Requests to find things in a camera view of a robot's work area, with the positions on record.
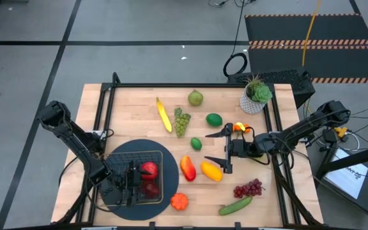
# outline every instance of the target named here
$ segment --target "green cucumber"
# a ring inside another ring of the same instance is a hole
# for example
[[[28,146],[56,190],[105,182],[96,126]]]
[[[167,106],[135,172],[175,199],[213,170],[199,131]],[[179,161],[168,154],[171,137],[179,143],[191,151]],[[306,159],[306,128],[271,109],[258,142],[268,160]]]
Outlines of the green cucumber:
[[[191,146],[195,149],[195,150],[201,150],[201,147],[203,146],[203,144],[201,144],[201,141],[198,138],[191,138]]]
[[[219,127],[222,125],[222,118],[218,114],[209,114],[206,117],[208,124],[213,127]]]
[[[243,198],[240,201],[236,201],[235,203],[232,203],[228,206],[225,206],[225,207],[221,208],[220,211],[219,211],[219,214],[220,215],[228,215],[228,214],[231,214],[233,212],[236,212],[236,211],[246,207],[248,204],[250,204],[251,201],[252,201],[251,196]]]

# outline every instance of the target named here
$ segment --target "round black mat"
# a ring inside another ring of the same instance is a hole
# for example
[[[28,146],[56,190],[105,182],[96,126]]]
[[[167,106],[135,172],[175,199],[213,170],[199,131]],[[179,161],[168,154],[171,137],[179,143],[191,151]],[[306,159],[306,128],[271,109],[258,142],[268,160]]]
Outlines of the round black mat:
[[[112,153],[126,153],[136,151],[161,151],[163,157],[163,200],[158,204],[137,204],[127,208],[120,206],[112,212],[126,220],[148,220],[160,214],[170,205],[171,197],[178,187],[178,166],[171,153],[161,144],[145,139],[133,140],[117,147]]]

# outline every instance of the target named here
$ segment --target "potted plant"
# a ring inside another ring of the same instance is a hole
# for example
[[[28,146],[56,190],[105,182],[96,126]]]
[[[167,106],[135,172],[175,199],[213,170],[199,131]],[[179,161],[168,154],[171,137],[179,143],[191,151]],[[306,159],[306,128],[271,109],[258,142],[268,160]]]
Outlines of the potted plant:
[[[246,113],[255,114],[261,111],[271,98],[272,92],[269,87],[259,78],[259,75],[255,75],[245,86],[240,101],[241,109]]]

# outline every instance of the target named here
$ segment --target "wooden table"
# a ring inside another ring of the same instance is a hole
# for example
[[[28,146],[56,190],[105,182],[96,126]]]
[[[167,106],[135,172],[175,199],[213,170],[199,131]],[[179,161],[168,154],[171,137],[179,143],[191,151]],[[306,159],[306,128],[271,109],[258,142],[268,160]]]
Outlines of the wooden table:
[[[240,97],[243,88],[197,88],[204,95],[204,102],[199,107],[188,104],[187,95],[193,88],[116,88],[110,128],[114,135],[108,139],[105,153],[111,153],[119,145],[133,139],[151,139],[164,145],[175,157],[177,163],[188,155],[196,169],[197,178],[188,182],[180,171],[178,192],[188,195],[190,204],[185,211],[176,211],[167,207],[160,215],[145,221],[131,221],[117,217],[113,213],[96,211],[94,225],[97,226],[148,226],[154,221],[156,226],[198,226],[217,227],[234,226],[234,222],[241,222],[243,227],[281,227],[279,201],[275,186],[272,166],[260,165],[246,158],[232,158],[233,173],[224,174],[220,183],[208,179],[201,173],[200,163],[204,156],[224,158],[225,138],[206,138],[221,130],[211,128],[205,121],[207,114],[220,114],[224,123],[248,123],[257,134],[266,132],[266,123],[263,112],[250,115],[240,108]],[[295,102],[290,85],[275,85],[282,126],[287,128],[299,121]],[[92,130],[96,108],[100,94],[100,84],[86,84],[80,100],[76,124],[84,130]],[[155,98],[158,96],[170,118],[174,117],[174,109],[181,107],[183,112],[191,114],[191,120],[184,138],[177,138],[174,131],[165,130],[158,115]],[[269,104],[273,129],[275,119],[272,105]],[[104,123],[105,112],[102,113],[101,124]],[[195,152],[190,146],[190,139],[198,137],[203,148]],[[252,140],[252,134],[245,136]],[[306,154],[303,144],[296,149]],[[66,164],[75,155],[69,151]],[[84,171],[82,163],[76,161],[64,174],[57,194],[56,205],[52,214],[52,221],[60,219],[71,207],[81,191]],[[319,207],[318,196],[312,179],[311,167],[306,158],[295,155],[295,167],[292,170],[297,196],[314,218],[323,222]],[[223,205],[236,200],[233,197],[234,187],[242,185],[254,178],[262,181],[266,189],[262,196],[255,196],[252,203],[246,208],[221,217],[218,210]],[[285,193],[288,207],[289,222],[293,221],[289,197]],[[87,220],[88,207],[85,206],[84,220]]]

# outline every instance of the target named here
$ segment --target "grape bunch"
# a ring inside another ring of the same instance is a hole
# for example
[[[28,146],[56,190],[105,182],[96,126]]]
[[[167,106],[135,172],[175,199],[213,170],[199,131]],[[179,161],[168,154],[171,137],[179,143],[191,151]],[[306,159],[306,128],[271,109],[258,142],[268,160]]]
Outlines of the grape bunch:
[[[177,137],[182,137],[185,134],[185,130],[187,129],[188,123],[190,123],[191,115],[183,114],[181,108],[177,108],[174,110],[174,116],[176,117],[176,134]]]
[[[262,195],[262,182],[260,182],[257,178],[253,181],[244,184],[243,186],[237,186],[234,189],[234,197],[242,198],[243,196],[260,196]]]

